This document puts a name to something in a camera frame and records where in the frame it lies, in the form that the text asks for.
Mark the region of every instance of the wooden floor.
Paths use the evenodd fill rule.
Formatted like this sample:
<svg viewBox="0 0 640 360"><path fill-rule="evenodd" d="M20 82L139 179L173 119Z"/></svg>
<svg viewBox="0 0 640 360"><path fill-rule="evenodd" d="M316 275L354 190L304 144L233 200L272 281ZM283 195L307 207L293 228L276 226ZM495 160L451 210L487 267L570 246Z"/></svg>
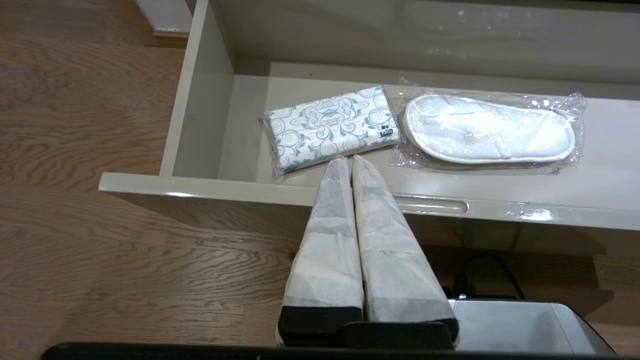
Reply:
<svg viewBox="0 0 640 360"><path fill-rule="evenodd" d="M62 341L274 345L301 229L186 225L97 191L157 174L184 51L143 47L107 0L0 0L0 358ZM426 247L443 282L471 250ZM500 254L640 355L640 262ZM513 293L478 264L485 293Z"/></svg>

